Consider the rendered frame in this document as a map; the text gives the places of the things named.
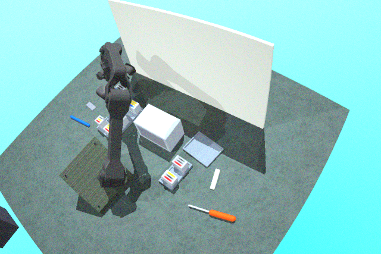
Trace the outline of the orange-handled screwdriver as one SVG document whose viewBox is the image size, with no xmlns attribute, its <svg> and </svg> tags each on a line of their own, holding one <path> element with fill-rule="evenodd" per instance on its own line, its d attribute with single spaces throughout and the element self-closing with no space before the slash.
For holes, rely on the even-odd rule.
<svg viewBox="0 0 381 254">
<path fill-rule="evenodd" d="M 209 214 L 211 216 L 215 216 L 217 218 L 221 218 L 221 219 L 225 219 L 225 220 L 229 220 L 229 221 L 235 221 L 236 220 L 236 217 L 234 217 L 233 215 L 229 215 L 229 214 L 224 214 L 223 212 L 218 212 L 218 211 L 214 211 L 214 210 L 205 210 L 205 209 L 201 209 L 201 208 L 198 208 L 196 206 L 192 206 L 192 205 L 188 205 L 188 206 L 191 206 L 193 208 L 196 208 L 196 209 L 200 209 L 200 210 L 203 210 L 205 212 L 209 212 Z"/>
</svg>

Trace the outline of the large white panel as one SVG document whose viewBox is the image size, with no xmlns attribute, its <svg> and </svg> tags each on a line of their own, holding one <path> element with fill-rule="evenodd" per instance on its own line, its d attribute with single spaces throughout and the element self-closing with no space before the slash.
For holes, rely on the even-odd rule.
<svg viewBox="0 0 381 254">
<path fill-rule="evenodd" d="M 264 128 L 273 43 L 171 11 L 107 1 L 137 73 Z"/>
</svg>

